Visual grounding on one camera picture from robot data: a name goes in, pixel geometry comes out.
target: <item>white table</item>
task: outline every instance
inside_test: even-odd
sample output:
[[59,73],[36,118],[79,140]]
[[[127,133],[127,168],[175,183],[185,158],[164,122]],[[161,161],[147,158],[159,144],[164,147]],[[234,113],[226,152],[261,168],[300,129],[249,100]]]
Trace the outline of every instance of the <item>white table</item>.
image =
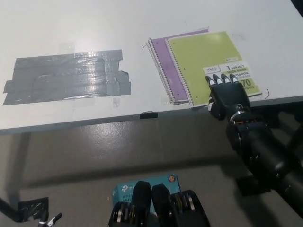
[[148,111],[193,112],[189,104],[169,104],[143,47],[149,37],[207,26],[233,34],[264,93],[251,99],[253,106],[303,101],[303,19],[290,0],[2,0],[1,91],[16,58],[122,49],[120,70],[129,73],[132,94],[1,105],[0,133],[135,120]]

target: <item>spiral notebook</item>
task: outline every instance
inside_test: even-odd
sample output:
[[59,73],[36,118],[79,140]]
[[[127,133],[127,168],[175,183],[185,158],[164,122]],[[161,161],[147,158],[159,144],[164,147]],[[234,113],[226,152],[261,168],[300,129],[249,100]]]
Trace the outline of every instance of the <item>spiral notebook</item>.
[[158,39],[149,39],[147,46],[150,50],[151,56],[158,69],[160,78],[163,82],[165,90],[169,96],[169,100],[174,104],[181,104],[188,102],[185,89],[180,81],[175,65],[172,61],[170,53],[166,47],[165,40],[173,37],[180,37],[185,35],[194,35],[207,33],[208,29],[202,29],[195,32],[184,33]]
[[166,45],[192,106],[208,104],[210,89],[206,75],[232,73],[244,85],[248,96],[262,94],[226,32],[168,38]]

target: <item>green notebook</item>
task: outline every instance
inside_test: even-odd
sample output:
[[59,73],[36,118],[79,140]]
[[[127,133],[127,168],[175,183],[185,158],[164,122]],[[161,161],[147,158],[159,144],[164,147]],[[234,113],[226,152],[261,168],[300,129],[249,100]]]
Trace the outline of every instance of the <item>green notebook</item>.
[[248,96],[262,93],[226,32],[171,38],[166,45],[192,106],[208,104],[210,89],[206,75],[220,77],[221,73],[227,76],[233,73]]

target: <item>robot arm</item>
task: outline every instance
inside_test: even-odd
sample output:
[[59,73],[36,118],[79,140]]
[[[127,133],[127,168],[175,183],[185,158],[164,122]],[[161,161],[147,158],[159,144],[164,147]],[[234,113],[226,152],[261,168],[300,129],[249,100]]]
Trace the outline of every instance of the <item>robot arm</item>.
[[211,89],[209,111],[227,118],[227,138],[259,183],[277,193],[303,218],[303,169],[300,159],[287,151],[262,117],[250,111],[250,102],[234,75],[206,76]]

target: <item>blue box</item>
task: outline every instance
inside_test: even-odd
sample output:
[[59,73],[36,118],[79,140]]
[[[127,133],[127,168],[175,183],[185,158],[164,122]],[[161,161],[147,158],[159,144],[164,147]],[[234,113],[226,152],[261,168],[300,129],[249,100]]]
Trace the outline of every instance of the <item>blue box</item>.
[[[137,180],[137,181],[129,181],[129,182],[125,182],[125,183],[120,183],[115,187],[115,189],[113,190],[113,197],[112,197],[113,205],[115,205],[117,202],[123,202],[123,201],[131,202],[132,195],[133,195],[133,189],[138,181],[149,182],[151,187],[162,183],[170,191],[170,194],[180,192],[180,186],[179,186],[178,177],[176,174],[151,177],[151,178],[141,179],[141,180]],[[156,214],[152,202],[151,202],[150,213]]]

